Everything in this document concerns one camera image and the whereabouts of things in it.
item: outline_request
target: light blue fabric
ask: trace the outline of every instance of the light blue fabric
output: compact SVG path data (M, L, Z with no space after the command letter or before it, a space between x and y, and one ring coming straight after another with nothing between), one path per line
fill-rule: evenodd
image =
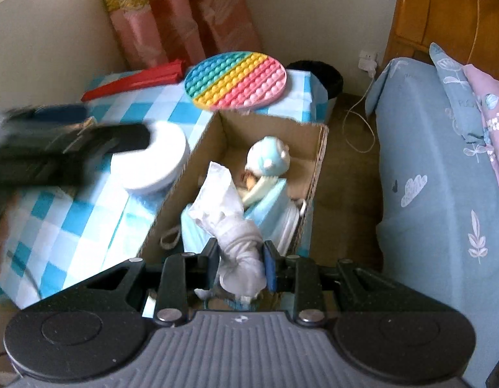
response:
M429 47L429 55L451 103L457 129L468 143L482 143L483 124L472 88L463 66L449 57L437 44Z
M465 379L484 387L499 360L499 187L490 154L458 135L433 66L393 60L370 90L373 110L383 272L467 316L477 341Z
M289 200L287 180L281 178L261 201L244 212L244 217L253 220L264 240L270 240L289 204Z

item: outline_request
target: pillow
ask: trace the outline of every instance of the pillow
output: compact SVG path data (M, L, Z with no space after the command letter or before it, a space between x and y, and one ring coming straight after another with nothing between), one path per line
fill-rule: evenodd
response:
M492 143L494 152L490 155L492 167L499 181L499 81L478 70L472 64L463 67L476 95L478 106L485 121L485 140Z
M463 66L450 58L437 44L429 47L443 89L451 103L456 126L468 143L483 143L483 124L472 88L463 73Z

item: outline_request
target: metal screw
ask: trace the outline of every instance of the metal screw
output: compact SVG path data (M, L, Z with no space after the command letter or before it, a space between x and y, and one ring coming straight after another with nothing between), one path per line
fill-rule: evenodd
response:
M316 324L325 319L325 314L319 309L304 309L298 314L298 318L306 324Z
M156 313L156 317L162 322L168 322L169 324L171 324L175 323L176 321L179 321L181 317L183 317L183 314L179 309L165 308L165 309L160 309Z

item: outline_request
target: white charging cable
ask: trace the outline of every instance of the white charging cable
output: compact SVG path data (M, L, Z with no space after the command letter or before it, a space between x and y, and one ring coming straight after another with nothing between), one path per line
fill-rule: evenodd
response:
M355 151L357 151L358 153L368 153L368 152L369 152L370 150L372 150L372 149L373 149L373 147L375 146L375 133L374 133L374 131L373 131L372 127L370 126L370 124L368 124L368 121L366 120L366 118L364 118L364 117L363 117L360 113L358 113L358 112L354 112L354 108L355 108L357 105L359 105L359 104L362 102L362 100L363 100L363 99L367 96L367 94L368 94L369 90L370 90L370 89L371 89L371 87L372 87L372 84L373 84L373 83L374 83L374 81L375 81L375 79L374 79L374 77L375 77L375 68L374 68L373 70L368 71L368 74L369 74L369 76L372 78L372 81L370 82L370 84L369 84L369 86L368 86L368 89L366 89L366 91L365 91L365 93L364 93L363 97L362 97L362 98L360 98L360 99L359 99L359 101L358 101L357 103L355 103L355 104L354 104L354 105L353 105L353 106L352 106L349 110L347 110L347 111L346 111L346 115L345 115L345 117L344 117L344 119L343 119L343 126L341 127L341 130L342 130L342 133L343 133L343 137L345 138L345 141L347 142L347 144L348 144L348 145L349 145L352 149L354 149L354 150L355 150ZM369 147L369 149L368 149L368 150L364 150L364 151L359 150L359 149L358 149L358 148L356 148L354 145L352 145L352 143L351 143L351 142L349 142L349 141L348 141L348 139L347 139L347 137L346 137L346 135L345 135L345 123L346 123L346 120L347 120L348 115L349 115L350 113L353 113L354 115L357 115L359 118L361 118L361 119L364 121L364 123L368 126L368 128L370 129L370 132L372 133L372 136L373 136L373 138L374 138L374 141L372 142L372 145Z

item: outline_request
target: blue pillowcase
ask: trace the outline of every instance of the blue pillowcase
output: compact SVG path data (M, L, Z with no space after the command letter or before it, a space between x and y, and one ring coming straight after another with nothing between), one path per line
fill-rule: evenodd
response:
M463 72L463 66L449 57L435 43L429 47L429 55L451 103L460 134L468 143L483 143L481 113Z

